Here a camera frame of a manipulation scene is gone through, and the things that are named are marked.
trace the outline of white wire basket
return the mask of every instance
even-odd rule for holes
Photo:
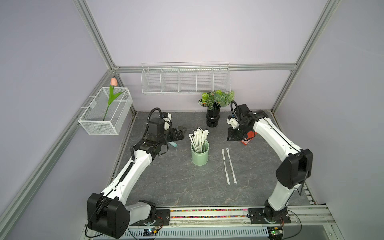
[[[144,67],[142,92],[146,95],[231,91],[229,65]]]
[[[108,106],[109,87],[103,87],[99,90],[79,118],[79,123],[89,135],[119,134],[129,108],[132,105],[132,97],[128,88],[114,88],[113,93],[121,94],[110,104],[104,121],[103,118]]]

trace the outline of green cup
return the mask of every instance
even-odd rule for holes
[[[195,165],[203,166],[204,164],[206,164],[208,162],[208,152],[209,152],[208,141],[205,141],[205,152],[196,153],[192,147],[192,143],[191,143],[191,152],[192,152],[192,162]]]

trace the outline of wire shelf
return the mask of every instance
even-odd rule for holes
[[[128,88],[114,88],[114,94],[121,93],[108,106],[109,87],[103,87],[79,118],[79,123],[89,135],[118,135],[121,126],[132,105],[132,97]]]
[[[146,95],[194,94],[216,90],[231,91],[227,65],[143,67],[142,92]]]

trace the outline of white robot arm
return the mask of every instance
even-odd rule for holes
[[[158,118],[152,118],[159,111]],[[155,203],[140,200],[134,205],[125,206],[133,186],[153,159],[160,154],[161,147],[168,142],[184,139],[186,128],[172,128],[171,115],[154,108],[148,115],[147,126],[142,139],[131,146],[131,158],[101,194],[93,193],[87,201],[89,229],[120,238],[127,227],[137,221],[155,221]]]
[[[262,111],[250,111],[243,104],[237,106],[231,102],[231,111],[227,119],[232,127],[228,129],[228,141],[247,140],[248,132],[260,134],[275,150],[282,164],[276,170],[278,182],[272,195],[265,202],[264,218],[275,223],[286,214],[288,201],[294,191],[311,175],[313,154],[309,149],[301,149],[290,141]]]

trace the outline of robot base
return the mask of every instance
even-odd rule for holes
[[[169,209],[156,209],[155,217],[161,217],[163,219],[163,221],[161,221],[160,218],[155,218],[155,222],[152,225],[168,226],[169,225],[170,210]],[[138,222],[135,222],[134,224],[131,224],[131,226],[146,226],[146,224],[143,221],[138,221]]]
[[[250,208],[248,215],[251,219],[251,224],[270,224],[270,222],[267,222],[264,218],[264,208]],[[285,213],[281,215],[283,218],[284,223],[291,223],[291,219],[289,217],[288,212],[285,210]],[[277,220],[275,224],[281,224],[281,219]]]

